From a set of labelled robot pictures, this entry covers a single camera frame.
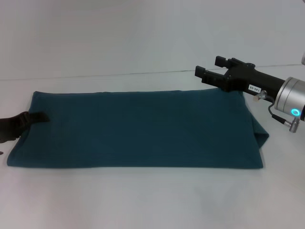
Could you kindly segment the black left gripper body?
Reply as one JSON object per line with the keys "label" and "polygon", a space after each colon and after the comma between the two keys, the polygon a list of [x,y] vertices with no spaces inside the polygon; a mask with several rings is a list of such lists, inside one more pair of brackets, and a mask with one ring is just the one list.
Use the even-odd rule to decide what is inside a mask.
{"label": "black left gripper body", "polygon": [[29,112],[0,120],[0,142],[14,141],[31,125]]}

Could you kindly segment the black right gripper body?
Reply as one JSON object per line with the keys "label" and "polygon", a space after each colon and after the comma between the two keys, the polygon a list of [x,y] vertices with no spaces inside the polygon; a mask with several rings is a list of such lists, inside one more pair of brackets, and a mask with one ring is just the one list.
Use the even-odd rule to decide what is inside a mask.
{"label": "black right gripper body", "polygon": [[253,64],[238,64],[230,67],[224,74],[223,91],[241,91],[251,95],[266,91],[268,96],[276,98],[284,82],[257,71]]}

